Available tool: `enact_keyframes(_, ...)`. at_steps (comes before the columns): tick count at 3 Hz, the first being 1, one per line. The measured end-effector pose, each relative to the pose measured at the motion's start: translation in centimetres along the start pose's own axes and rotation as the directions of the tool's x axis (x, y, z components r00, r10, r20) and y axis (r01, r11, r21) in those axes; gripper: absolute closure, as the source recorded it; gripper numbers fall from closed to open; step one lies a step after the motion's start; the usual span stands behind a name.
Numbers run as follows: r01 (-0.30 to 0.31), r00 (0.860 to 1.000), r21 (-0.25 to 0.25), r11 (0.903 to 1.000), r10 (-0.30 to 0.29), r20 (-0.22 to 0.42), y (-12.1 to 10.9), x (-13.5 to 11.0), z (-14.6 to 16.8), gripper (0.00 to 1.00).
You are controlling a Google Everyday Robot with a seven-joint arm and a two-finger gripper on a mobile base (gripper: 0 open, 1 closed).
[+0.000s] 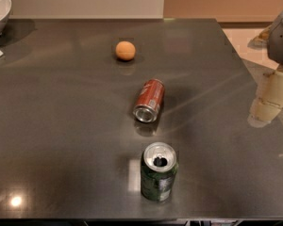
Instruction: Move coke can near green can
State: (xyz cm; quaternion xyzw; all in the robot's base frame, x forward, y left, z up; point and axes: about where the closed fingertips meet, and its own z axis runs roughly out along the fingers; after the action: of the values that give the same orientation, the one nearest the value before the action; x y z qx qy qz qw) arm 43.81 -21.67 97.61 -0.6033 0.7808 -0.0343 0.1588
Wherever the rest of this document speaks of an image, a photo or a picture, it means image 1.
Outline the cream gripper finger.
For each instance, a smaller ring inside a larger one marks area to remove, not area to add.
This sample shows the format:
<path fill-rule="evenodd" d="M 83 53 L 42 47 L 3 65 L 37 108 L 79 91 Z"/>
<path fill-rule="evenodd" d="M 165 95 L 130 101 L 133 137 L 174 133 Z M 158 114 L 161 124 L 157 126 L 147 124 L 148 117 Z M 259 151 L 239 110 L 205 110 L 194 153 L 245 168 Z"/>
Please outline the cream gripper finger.
<path fill-rule="evenodd" d="M 255 128 L 271 123 L 283 109 L 283 65 L 276 70 L 267 68 L 258 76 L 256 98 L 248 122 Z"/>

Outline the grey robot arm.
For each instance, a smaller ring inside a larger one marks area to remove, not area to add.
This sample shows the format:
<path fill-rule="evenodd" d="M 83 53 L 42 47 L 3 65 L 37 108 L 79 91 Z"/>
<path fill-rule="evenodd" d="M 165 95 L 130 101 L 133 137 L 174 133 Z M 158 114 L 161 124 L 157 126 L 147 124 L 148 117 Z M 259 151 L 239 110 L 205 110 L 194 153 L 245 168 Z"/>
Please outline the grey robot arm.
<path fill-rule="evenodd" d="M 270 26 L 267 55 L 279 66 L 271 73 L 264 73 L 258 82 L 248 117 L 255 128 L 269 124 L 283 109 L 283 10 Z"/>

